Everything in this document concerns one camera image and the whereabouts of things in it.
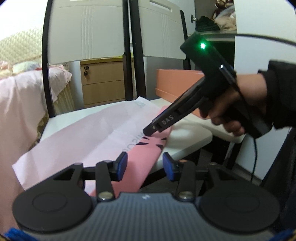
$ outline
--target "human hand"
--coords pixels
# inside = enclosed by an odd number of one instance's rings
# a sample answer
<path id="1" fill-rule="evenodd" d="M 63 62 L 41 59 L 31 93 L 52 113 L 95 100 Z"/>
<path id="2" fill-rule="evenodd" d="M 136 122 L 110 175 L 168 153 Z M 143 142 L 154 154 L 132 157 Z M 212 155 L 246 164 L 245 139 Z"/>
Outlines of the human hand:
<path id="1" fill-rule="evenodd" d="M 266 113 L 267 86 L 262 74 L 246 74 L 237 76 L 237 84 L 246 102 L 251 106 L 256 106 L 263 114 Z M 245 129 L 237 120 L 225 121 L 224 113 L 228 107 L 240 99 L 239 93 L 232 87 L 228 88 L 222 95 L 218 96 L 209 113 L 200 112 L 206 118 L 208 115 L 214 125 L 223 124 L 228 132 L 235 136 L 245 134 Z"/>

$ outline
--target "gray ribbed surface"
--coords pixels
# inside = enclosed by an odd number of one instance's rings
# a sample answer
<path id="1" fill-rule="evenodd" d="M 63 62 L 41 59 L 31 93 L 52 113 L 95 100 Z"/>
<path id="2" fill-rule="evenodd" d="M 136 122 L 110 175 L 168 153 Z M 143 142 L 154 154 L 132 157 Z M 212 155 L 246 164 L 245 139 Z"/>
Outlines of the gray ribbed surface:
<path id="1" fill-rule="evenodd" d="M 272 234 L 228 234 L 206 223 L 193 204 L 178 202 L 171 194 L 136 193 L 97 205 L 71 231 L 34 236 L 40 241 L 267 241 Z"/>

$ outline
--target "glowing green led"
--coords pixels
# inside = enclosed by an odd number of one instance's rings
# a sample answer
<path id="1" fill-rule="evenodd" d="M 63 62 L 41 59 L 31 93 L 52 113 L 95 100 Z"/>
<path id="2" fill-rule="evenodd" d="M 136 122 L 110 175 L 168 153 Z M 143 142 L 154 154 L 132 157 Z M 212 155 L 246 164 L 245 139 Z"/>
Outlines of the glowing green led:
<path id="1" fill-rule="evenodd" d="M 200 44 L 200 47 L 201 47 L 202 49 L 205 49 L 205 43 L 201 43 L 201 44 Z"/>

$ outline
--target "wooden drawer cabinet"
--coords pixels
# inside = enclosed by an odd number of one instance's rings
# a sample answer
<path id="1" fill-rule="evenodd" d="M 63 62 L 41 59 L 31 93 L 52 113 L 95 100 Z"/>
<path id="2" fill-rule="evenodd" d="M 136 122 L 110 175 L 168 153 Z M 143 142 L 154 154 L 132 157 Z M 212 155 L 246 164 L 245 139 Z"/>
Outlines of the wooden drawer cabinet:
<path id="1" fill-rule="evenodd" d="M 85 60 L 80 68 L 84 108 L 125 100 L 122 58 Z"/>

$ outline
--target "orange box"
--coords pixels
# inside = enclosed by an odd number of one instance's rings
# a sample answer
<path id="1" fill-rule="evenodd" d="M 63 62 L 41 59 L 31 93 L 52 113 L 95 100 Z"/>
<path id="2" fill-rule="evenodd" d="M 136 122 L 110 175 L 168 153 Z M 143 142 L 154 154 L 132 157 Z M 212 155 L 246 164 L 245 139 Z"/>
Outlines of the orange box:
<path id="1" fill-rule="evenodd" d="M 197 70 L 158 69 L 155 93 L 173 103 L 202 77 L 204 77 L 203 72 Z M 202 118 L 199 109 L 192 113 Z"/>

